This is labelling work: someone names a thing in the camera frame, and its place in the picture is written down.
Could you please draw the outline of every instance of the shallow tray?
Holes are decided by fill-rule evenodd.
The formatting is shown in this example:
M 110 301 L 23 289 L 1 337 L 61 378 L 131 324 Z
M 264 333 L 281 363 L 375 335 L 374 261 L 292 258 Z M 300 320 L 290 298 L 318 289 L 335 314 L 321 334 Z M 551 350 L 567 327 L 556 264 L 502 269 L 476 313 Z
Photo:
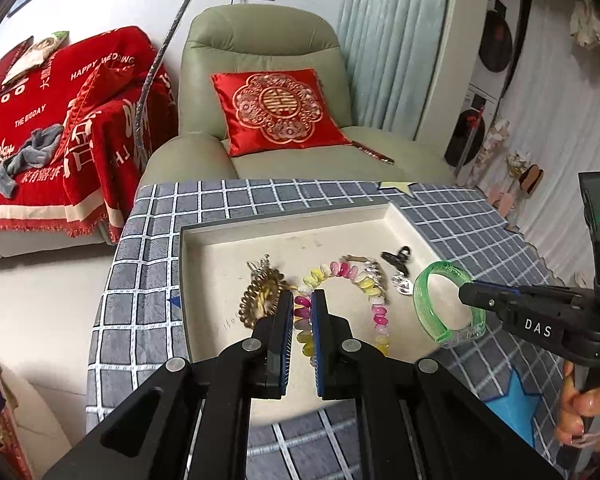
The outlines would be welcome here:
M 301 285 L 309 270 L 339 260 L 343 254 L 376 258 L 386 277 L 390 356 L 408 362 L 430 354 L 438 345 L 422 329 L 413 299 L 391 285 L 395 269 L 380 259 L 408 245 L 411 278 L 440 260 L 417 229 L 391 203 L 351 205 L 257 216 L 184 227 L 180 235 L 180 294 L 187 348 L 192 362 L 216 357 L 225 347 L 247 338 L 251 330 L 238 318 L 240 298 L 250 283 L 247 261 L 270 255 L 293 285 Z M 366 295 L 350 280 L 331 278 L 325 290 L 329 311 L 349 320 L 354 337 L 373 343 L 374 324 Z M 458 300 L 458 289 L 432 276 L 429 289 L 436 313 L 452 328 L 470 322 L 469 309 Z M 254 400 L 252 424 L 269 424 L 328 405 L 316 396 L 315 375 L 302 345 L 292 345 L 290 379 L 282 400 Z

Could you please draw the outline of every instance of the tablecloth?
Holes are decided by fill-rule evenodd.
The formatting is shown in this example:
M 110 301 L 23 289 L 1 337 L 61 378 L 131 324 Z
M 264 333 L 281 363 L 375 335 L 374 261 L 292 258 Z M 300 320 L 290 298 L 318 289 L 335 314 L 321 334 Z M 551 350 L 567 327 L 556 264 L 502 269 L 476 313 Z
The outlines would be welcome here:
M 416 184 L 414 197 L 378 183 L 315 180 L 179 182 L 139 190 L 116 251 L 91 337 L 87 430 L 94 428 L 167 359 L 187 356 L 180 295 L 180 228 L 278 211 L 391 200 L 440 256 L 475 279 L 503 284 L 553 283 L 534 249 L 481 193 Z M 534 447 L 555 463 L 553 430 L 561 359 L 503 332 L 488 313 L 478 342 L 440 350 L 438 359 L 482 400 L 508 393 L 512 368 L 526 394 L 542 393 L 532 419 Z M 361 478 L 353 401 L 294 420 L 251 428 L 248 480 Z

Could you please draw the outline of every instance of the white curtain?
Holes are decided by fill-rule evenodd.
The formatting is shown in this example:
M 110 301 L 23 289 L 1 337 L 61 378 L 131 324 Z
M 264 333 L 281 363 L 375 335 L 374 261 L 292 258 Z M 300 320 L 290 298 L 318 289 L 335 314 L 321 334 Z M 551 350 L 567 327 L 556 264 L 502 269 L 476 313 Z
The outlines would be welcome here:
M 578 172 L 600 171 L 600 48 L 570 37 L 576 0 L 533 0 L 520 62 L 500 115 L 510 138 L 478 186 L 509 183 L 504 155 L 519 149 L 545 170 L 529 198 L 516 200 L 516 224 L 565 283 L 594 274 Z
M 433 76 L 446 0 L 345 0 L 338 35 L 359 126 L 413 139 Z

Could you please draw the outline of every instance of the gold embroidery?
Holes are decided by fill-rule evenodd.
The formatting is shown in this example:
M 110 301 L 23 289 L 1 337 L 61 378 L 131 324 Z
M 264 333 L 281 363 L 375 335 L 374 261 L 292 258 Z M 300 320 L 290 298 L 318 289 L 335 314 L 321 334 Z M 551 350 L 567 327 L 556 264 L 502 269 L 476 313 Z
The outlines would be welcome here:
M 251 75 L 234 94 L 236 118 L 275 144 L 305 142 L 323 112 L 313 89 L 286 74 Z

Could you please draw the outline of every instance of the washing machine door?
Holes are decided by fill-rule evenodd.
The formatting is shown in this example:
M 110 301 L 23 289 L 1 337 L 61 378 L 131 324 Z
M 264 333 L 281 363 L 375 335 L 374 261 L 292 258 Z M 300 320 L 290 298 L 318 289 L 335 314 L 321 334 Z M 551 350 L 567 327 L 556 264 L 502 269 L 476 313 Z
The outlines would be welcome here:
M 513 56 L 511 31 L 504 17 L 495 10 L 487 11 L 478 55 L 490 72 L 502 72 Z
M 445 160 L 446 163 L 453 168 L 458 165 L 460 162 L 460 158 L 462 157 L 462 152 L 464 151 L 464 147 L 469 141 L 469 136 L 471 135 L 471 130 L 474 127 L 474 124 L 478 120 L 479 112 L 470 108 L 469 110 L 465 110 L 458 117 L 458 122 L 456 123 L 456 128 L 454 129 L 454 134 L 451 137 L 451 141 L 449 145 L 446 147 L 445 152 Z M 478 131 L 475 134 L 474 142 L 469 149 L 469 154 L 464 162 L 466 166 L 472 160 L 474 160 L 475 156 L 480 151 L 480 147 L 482 146 L 482 142 L 484 141 L 484 119 L 480 118 L 480 125 L 478 126 Z

